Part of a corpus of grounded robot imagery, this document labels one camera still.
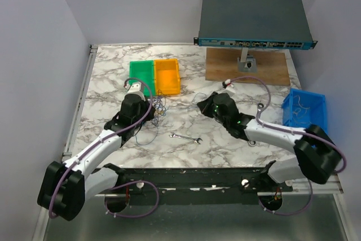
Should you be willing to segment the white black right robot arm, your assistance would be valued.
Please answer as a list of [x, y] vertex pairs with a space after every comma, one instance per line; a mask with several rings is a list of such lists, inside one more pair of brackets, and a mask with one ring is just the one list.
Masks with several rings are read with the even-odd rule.
[[273, 161], [265, 166], [258, 180], [266, 191], [274, 190], [289, 179], [307, 178], [323, 185], [344, 158], [319, 126], [288, 128], [262, 121], [262, 107], [257, 109], [256, 116], [241, 113], [227, 93], [213, 92], [197, 106], [204, 116], [215, 119], [234, 138], [267, 143], [294, 154], [291, 159]]

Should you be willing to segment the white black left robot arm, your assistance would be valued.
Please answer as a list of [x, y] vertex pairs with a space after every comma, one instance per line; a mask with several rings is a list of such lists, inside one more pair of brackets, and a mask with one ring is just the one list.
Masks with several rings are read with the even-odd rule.
[[37, 203], [48, 210], [50, 218], [73, 220], [85, 201], [110, 190], [125, 187], [123, 171], [112, 164], [99, 167], [110, 154], [123, 147], [135, 130], [154, 117], [152, 99], [140, 94], [126, 94], [118, 111], [99, 136], [76, 156], [60, 163], [53, 161], [45, 171]]

